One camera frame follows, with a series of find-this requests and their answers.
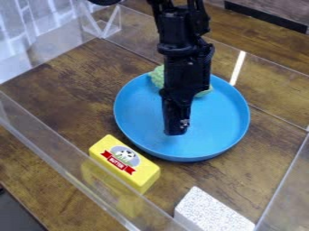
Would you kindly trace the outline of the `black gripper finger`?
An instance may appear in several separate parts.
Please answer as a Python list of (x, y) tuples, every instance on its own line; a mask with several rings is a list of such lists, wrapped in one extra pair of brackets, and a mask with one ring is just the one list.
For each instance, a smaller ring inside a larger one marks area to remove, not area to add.
[(189, 126), (191, 100), (160, 92), (165, 135), (183, 135)]

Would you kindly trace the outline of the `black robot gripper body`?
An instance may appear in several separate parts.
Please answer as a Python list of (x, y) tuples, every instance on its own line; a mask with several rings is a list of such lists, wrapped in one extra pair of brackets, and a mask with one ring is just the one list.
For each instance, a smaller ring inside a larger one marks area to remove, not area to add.
[(191, 104), (193, 96), (209, 87), (209, 66), (215, 47), (203, 40), (209, 32), (209, 16), (203, 0), (145, 0), (152, 8), (159, 34), (157, 52), (164, 56), (163, 101), (179, 107)]

